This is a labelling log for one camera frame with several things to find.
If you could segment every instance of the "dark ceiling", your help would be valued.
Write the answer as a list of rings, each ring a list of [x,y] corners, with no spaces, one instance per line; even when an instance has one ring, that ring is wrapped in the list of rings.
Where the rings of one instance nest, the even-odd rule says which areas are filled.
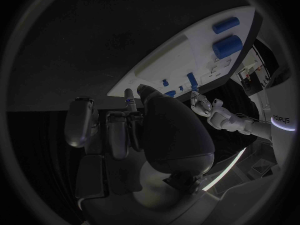
[[[56,0],[21,46],[7,109],[63,111],[78,96],[93,97],[98,109],[124,108],[123,98],[107,92],[141,59],[191,24],[245,5],[245,0]]]

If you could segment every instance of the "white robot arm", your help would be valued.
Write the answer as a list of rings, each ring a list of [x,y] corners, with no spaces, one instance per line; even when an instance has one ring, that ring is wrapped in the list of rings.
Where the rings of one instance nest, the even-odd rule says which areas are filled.
[[[207,117],[207,122],[215,129],[239,131],[245,135],[253,134],[272,142],[270,124],[257,122],[248,117],[238,117],[222,107],[223,102],[219,99],[215,99],[211,104],[204,95],[192,91],[190,103],[191,109],[196,114]]]

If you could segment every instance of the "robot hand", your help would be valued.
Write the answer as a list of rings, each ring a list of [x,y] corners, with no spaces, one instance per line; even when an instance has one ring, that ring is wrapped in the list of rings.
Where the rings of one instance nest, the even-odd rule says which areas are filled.
[[[271,125],[254,122],[248,117],[238,117],[222,107],[223,101],[215,99],[211,104],[207,98],[193,91],[190,96],[191,109],[198,115],[207,117],[207,122],[215,129],[225,129],[229,132],[238,131],[241,134],[271,139]]]

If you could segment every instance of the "small blue object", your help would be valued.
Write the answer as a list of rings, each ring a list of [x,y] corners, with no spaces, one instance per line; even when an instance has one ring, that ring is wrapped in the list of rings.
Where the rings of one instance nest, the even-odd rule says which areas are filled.
[[[168,92],[165,93],[165,95],[168,95],[168,96],[170,96],[172,98],[174,98],[175,94],[176,94],[176,91],[168,91]]]
[[[237,35],[227,37],[221,41],[216,42],[212,45],[214,54],[218,59],[223,59],[237,51],[242,50],[243,43]]]
[[[190,72],[189,74],[187,74],[187,77],[188,77],[189,82],[191,84],[191,89],[193,91],[196,91],[197,86],[198,86],[198,82],[196,81],[196,78],[194,77],[194,74],[192,72]]]
[[[162,80],[162,84],[163,84],[164,87],[169,86],[169,83],[166,79]]]
[[[228,29],[231,29],[237,25],[240,25],[240,20],[237,17],[231,17],[227,20],[221,21],[212,26],[213,31],[216,34],[220,34]]]

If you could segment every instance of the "blue light strip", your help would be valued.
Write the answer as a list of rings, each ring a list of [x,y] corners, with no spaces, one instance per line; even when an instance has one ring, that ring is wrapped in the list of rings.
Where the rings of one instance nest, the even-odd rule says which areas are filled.
[[[292,132],[293,132],[293,131],[296,130],[295,128],[287,128],[287,127],[280,126],[280,125],[276,124],[276,123],[273,121],[273,117],[271,117],[271,123],[272,123],[275,127],[279,128],[279,129],[286,130],[286,131],[292,131]]]

